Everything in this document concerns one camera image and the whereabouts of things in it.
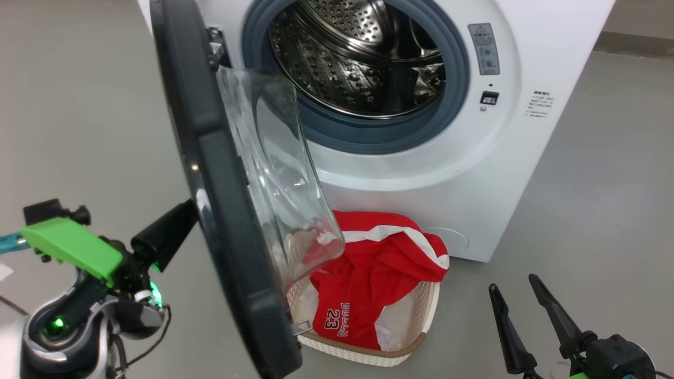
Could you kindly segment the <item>cream perforated laundry basket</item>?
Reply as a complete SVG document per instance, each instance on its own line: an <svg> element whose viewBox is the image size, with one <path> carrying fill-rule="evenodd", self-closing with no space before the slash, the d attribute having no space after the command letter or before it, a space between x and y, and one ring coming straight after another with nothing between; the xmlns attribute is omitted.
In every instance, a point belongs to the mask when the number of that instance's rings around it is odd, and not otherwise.
<svg viewBox="0 0 674 379"><path fill-rule="evenodd" d="M393 367L404 362L428 335L440 298L440 283L421 282L408 295L384 309L377 321L385 333L385 349L366 350L305 331L298 337L305 347L359 364Z"/></svg>

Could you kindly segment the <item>grey warning label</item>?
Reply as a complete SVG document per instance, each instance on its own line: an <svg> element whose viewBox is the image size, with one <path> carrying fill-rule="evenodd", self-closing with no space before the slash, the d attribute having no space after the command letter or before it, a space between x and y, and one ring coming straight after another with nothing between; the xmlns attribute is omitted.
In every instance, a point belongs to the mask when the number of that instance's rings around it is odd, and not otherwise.
<svg viewBox="0 0 674 379"><path fill-rule="evenodd" d="M499 75L498 46L491 24L469 24L468 28L475 48L480 74Z"/></svg>

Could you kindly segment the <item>stainless steel washing machine drum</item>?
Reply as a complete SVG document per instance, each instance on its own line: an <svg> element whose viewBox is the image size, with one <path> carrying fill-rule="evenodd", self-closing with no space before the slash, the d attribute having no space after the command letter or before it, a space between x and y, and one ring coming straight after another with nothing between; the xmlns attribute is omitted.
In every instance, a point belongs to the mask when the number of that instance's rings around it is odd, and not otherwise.
<svg viewBox="0 0 674 379"><path fill-rule="evenodd" d="M272 19L268 37L300 91L340 114L402 117L445 89L436 43L384 0L296 0Z"/></svg>

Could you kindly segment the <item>red garment with white stripe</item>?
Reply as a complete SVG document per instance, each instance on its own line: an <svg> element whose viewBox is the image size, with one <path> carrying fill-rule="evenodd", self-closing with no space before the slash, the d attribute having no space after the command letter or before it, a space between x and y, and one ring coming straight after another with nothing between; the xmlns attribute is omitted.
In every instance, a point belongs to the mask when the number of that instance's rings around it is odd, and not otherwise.
<svg viewBox="0 0 674 379"><path fill-rule="evenodd" d="M334 211L346 245L344 254L328 266L329 273L356 271L383 282L384 271L418 281L440 282L450 259L444 242L409 217L396 213Z"/></svg>

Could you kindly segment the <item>red garment with number print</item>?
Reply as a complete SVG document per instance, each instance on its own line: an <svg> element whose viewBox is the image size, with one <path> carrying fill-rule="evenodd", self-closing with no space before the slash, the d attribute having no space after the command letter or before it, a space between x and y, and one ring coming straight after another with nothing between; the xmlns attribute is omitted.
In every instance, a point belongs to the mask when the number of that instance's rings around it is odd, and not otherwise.
<svg viewBox="0 0 674 379"><path fill-rule="evenodd" d="M380 321L421 282L414 271L376 262L335 266L311 276L318 292L313 328L318 336L366 350L395 351L402 336L391 321Z"/></svg>

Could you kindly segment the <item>washing machine glass door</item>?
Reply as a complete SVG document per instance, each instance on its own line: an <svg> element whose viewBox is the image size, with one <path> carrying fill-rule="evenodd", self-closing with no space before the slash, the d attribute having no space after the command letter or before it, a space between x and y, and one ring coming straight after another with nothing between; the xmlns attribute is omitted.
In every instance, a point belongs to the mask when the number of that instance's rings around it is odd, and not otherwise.
<svg viewBox="0 0 674 379"><path fill-rule="evenodd" d="M303 364L287 293L342 255L294 85L254 69L212 70L195 0L147 0L176 144L199 223L248 354L263 379Z"/></svg>

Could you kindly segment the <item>grey rubber door gasket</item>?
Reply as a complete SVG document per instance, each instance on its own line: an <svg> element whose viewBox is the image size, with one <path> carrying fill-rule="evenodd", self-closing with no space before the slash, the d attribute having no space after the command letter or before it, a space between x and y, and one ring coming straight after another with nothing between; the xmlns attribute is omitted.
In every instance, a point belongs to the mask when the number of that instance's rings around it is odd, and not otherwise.
<svg viewBox="0 0 674 379"><path fill-rule="evenodd" d="M440 0L384 0L416 20L436 43L443 58L443 93L414 113L396 118L358 118L311 100L279 67L268 28L272 19L296 0L253 0L242 31L245 64L286 77L298 96L300 118L308 138L330 149L354 154L392 154L415 148L441 134L458 117L470 89L469 53L457 24Z"/></svg>

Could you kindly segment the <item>round white filter cover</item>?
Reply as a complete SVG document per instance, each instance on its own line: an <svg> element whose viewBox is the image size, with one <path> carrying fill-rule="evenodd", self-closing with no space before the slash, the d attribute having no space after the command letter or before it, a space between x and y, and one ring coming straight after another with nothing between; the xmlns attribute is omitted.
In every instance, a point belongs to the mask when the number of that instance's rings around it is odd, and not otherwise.
<svg viewBox="0 0 674 379"><path fill-rule="evenodd" d="M450 256L455 256L464 252L464 250L469 247L469 240L462 233L451 230L450 228L434 226L424 228L423 231L425 233L436 235L443 240Z"/></svg>

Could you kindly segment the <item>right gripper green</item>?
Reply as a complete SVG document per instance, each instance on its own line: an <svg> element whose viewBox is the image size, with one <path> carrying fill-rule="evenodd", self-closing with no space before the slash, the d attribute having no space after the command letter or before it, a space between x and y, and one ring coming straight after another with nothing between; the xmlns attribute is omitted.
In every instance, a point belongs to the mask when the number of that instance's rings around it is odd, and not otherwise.
<svg viewBox="0 0 674 379"><path fill-rule="evenodd" d="M559 301L536 274L529 274L529 282L539 304L546 309L559 340L559 352L563 359L572 359L587 351L590 343L599 340L593 331L581 331ZM495 283L489 285L489 297L495 316L499 342L508 374L536 376L537 360L527 351L509 317L509 308ZM585 373L577 373L569 379L590 379Z"/></svg>

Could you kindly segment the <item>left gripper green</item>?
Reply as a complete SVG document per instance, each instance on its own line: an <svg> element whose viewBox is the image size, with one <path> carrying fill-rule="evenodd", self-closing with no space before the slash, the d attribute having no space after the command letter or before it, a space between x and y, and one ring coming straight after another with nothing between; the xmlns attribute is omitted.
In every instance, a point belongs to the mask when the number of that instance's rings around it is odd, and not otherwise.
<svg viewBox="0 0 674 379"><path fill-rule="evenodd" d="M176 205L132 238L134 254L120 240L62 217L25 226L21 235L43 256L72 264L109 290L137 295L153 291L148 268L165 271L197 221L194 201Z"/></svg>

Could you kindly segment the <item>white front-load washing machine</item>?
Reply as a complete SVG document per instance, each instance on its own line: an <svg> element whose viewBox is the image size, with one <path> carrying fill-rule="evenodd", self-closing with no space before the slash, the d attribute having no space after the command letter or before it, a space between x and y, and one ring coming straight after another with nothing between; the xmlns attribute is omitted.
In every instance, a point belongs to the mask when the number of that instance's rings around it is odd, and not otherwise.
<svg viewBox="0 0 674 379"><path fill-rule="evenodd" d="M244 62L242 31L253 0L195 1L205 26L224 32L233 68L280 75ZM354 154L316 144L301 123L332 209L402 214L422 230L450 228L469 240L453 257L488 262L616 0L440 3L457 24L471 72L467 100L448 129L399 153ZM468 28L479 23L492 26L499 75L479 72Z"/></svg>

